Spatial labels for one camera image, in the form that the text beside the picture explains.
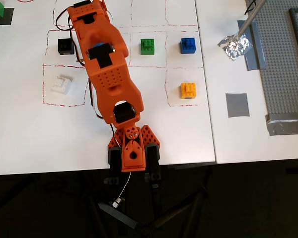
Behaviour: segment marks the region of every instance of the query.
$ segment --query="aluminum foil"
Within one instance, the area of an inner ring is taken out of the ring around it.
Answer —
[[[245,34],[240,38],[237,37],[237,34],[226,36],[218,46],[221,46],[222,44],[225,44],[223,50],[231,60],[236,60],[237,57],[243,56],[252,48],[252,44]]]

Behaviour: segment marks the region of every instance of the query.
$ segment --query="gray square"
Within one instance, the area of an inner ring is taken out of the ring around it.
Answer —
[[[226,93],[226,103],[229,118],[249,117],[246,93]]]

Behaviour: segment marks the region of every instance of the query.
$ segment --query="white table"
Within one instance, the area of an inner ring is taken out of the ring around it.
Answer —
[[[54,20],[77,1],[2,1],[14,15],[11,26],[0,26],[0,175],[109,167],[112,132],[90,105],[85,69],[56,49],[69,33],[56,31]],[[182,37],[199,40],[194,1],[107,0],[107,6],[142,93],[137,125],[148,124],[159,138],[160,164],[214,162],[200,44],[194,55],[179,53]],[[66,22],[65,15],[59,24]],[[155,56],[140,56],[141,38],[155,39]],[[73,78],[66,96],[50,90],[58,75]],[[196,99],[179,99],[181,82],[197,83]]]
[[[260,72],[247,71],[243,57],[232,62],[217,46],[246,19],[245,0],[196,2],[217,162],[298,158],[298,135],[269,136]],[[226,93],[247,93],[250,117],[228,118]]]

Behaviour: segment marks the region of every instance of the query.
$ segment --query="metal rod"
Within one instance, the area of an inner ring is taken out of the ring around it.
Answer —
[[[261,0],[252,12],[249,14],[247,20],[244,22],[240,30],[238,31],[237,38],[241,38],[241,36],[245,33],[246,29],[249,27],[249,25],[252,23],[256,15],[259,13],[260,9],[262,9],[263,5],[265,4],[266,0]]]

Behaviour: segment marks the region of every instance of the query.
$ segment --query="blue lego brick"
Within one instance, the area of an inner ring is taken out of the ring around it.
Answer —
[[[181,54],[194,54],[195,47],[195,39],[194,38],[182,38],[181,42]]]

